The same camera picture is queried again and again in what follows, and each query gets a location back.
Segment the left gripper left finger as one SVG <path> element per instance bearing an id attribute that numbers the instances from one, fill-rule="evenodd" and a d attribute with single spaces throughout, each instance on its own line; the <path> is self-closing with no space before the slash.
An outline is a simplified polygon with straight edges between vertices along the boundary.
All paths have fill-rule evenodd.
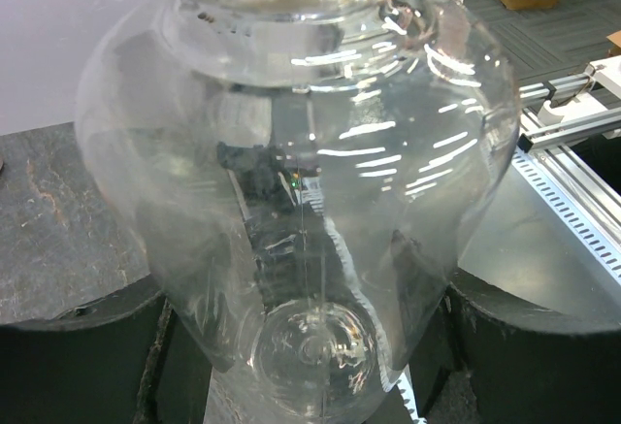
<path id="1" fill-rule="evenodd" d="M 170 304 L 75 330 L 1 329 L 4 423 L 201 423 L 212 366 Z"/>

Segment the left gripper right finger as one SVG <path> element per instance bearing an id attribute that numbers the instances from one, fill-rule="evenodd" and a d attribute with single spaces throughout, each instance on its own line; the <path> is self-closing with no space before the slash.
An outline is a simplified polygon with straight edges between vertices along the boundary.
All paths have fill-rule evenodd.
<path id="1" fill-rule="evenodd" d="M 461 271 L 381 423 L 617 423 L 620 326 L 545 309 Z"/>

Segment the clear bottle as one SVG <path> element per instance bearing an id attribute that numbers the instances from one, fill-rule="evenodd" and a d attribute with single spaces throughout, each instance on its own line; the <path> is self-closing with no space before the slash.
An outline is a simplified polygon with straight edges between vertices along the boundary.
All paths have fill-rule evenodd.
<path id="1" fill-rule="evenodd" d="M 361 423 L 507 171 L 518 104 L 458 0 L 154 0 L 94 51 L 75 125 L 234 399 Z"/>

